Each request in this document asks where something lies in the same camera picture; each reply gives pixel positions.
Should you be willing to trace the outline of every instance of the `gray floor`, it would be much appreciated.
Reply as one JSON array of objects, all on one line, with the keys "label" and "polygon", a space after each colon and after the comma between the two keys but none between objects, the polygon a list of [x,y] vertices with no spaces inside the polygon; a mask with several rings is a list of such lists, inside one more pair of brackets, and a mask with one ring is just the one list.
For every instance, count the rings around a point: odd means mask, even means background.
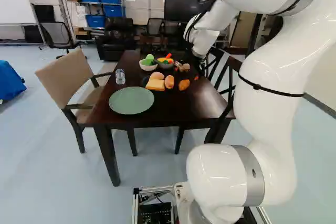
[{"label": "gray floor", "polygon": [[[103,62],[96,49],[84,51],[98,72]],[[93,130],[85,129],[87,152],[80,154],[70,124],[34,75],[62,53],[0,47],[0,60],[8,60],[28,87],[0,105],[0,223],[130,223],[132,188],[186,180],[187,154],[203,142],[207,130],[186,132],[180,154],[174,155],[177,128],[138,129],[138,157],[131,155],[127,135],[113,131],[122,180],[113,187]],[[335,222],[335,128],[334,119],[302,100],[293,130],[298,190],[287,204],[266,208],[273,223]],[[235,121],[223,142],[250,140]]]}]

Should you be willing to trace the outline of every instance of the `green plate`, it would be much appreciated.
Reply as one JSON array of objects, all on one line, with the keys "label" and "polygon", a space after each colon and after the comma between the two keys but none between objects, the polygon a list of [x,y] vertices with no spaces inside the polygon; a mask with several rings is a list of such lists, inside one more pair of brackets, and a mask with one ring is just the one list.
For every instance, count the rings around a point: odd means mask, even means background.
[{"label": "green plate", "polygon": [[153,103],[153,93],[142,87],[120,89],[109,99],[110,108],[124,115],[134,115],[144,112],[149,109]]}]

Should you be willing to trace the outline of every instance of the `television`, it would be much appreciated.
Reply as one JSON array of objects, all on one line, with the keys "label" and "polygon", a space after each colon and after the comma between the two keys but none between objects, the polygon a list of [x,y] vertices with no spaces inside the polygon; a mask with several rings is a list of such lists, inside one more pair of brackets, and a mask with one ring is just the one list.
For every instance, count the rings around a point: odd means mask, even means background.
[{"label": "television", "polygon": [[211,4],[212,1],[200,4],[197,0],[165,0],[164,19],[187,23],[196,14],[210,8]]}]

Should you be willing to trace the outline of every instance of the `black chair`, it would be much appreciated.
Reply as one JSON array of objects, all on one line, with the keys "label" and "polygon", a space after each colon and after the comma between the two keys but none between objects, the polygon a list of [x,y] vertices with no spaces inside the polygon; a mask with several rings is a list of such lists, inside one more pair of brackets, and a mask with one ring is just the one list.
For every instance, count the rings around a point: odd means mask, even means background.
[{"label": "black chair", "polygon": [[150,18],[147,22],[147,28],[140,36],[141,52],[156,53],[163,50],[163,19]]},{"label": "black chair", "polygon": [[179,33],[179,24],[177,22],[163,22],[163,37],[166,38],[166,49],[177,49],[183,40],[183,33]]},{"label": "black chair", "polygon": [[96,37],[99,58],[119,61],[125,50],[136,49],[135,35],[133,19],[107,18],[104,35]]},{"label": "black chair", "polygon": [[[217,67],[221,61],[221,59],[223,58],[224,55],[224,51],[214,48],[212,47],[208,53],[212,54],[213,56],[215,56],[215,59],[212,60],[211,62],[209,62],[208,60],[208,55],[206,58],[206,62],[207,64],[204,66],[201,66],[201,70],[204,73],[204,76],[207,77],[207,79],[209,81],[212,81],[213,77],[214,77],[214,73],[217,70]],[[206,135],[205,141],[204,143],[220,143],[230,125],[230,122],[232,120],[235,119],[234,117],[234,111],[232,108],[232,104],[233,104],[233,91],[235,90],[235,86],[233,86],[233,70],[239,72],[240,67],[242,65],[242,62],[235,59],[232,56],[229,56],[226,63],[224,64],[223,68],[221,69],[218,78],[215,82],[215,89],[218,90],[219,85],[224,77],[225,72],[227,71],[227,69],[229,70],[229,88],[223,90],[223,91],[219,91],[220,94],[225,94],[228,93],[228,101],[227,102],[227,106],[228,106],[228,112],[229,112],[229,116],[226,113],[223,113],[217,120],[217,122],[213,125],[213,127],[210,128],[209,132]],[[178,129],[178,135],[177,135],[177,140],[176,140],[176,144],[175,144],[175,154],[178,154],[180,151],[180,147],[181,147],[181,143],[182,143],[182,138],[183,138],[183,134],[184,131],[188,130],[182,127],[179,127]]]},{"label": "black chair", "polygon": [[74,43],[69,28],[64,22],[41,22],[41,28],[46,43],[50,48],[65,49],[67,54],[69,49],[75,49],[80,42]]}]

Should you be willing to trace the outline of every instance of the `dark wooden table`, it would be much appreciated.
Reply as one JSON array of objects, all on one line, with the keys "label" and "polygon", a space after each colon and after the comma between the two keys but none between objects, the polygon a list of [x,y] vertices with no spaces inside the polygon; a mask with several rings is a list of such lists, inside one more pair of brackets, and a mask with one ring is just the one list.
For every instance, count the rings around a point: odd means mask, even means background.
[{"label": "dark wooden table", "polygon": [[86,127],[93,127],[97,140],[114,186],[120,185],[111,129],[126,130],[132,148],[133,156],[137,155],[134,128],[179,126],[181,129],[202,129],[211,127],[226,108],[226,101],[213,85],[205,78],[192,81],[190,87],[180,92],[178,79],[175,77],[173,90],[153,91],[155,101],[151,108],[137,115],[121,115],[112,111],[108,101],[111,95],[125,87],[141,86],[142,79],[151,72],[143,71],[139,66],[142,57],[137,51],[126,51],[115,69],[123,69],[126,83],[118,85],[112,75],[107,82],[99,101],[89,115]]}]

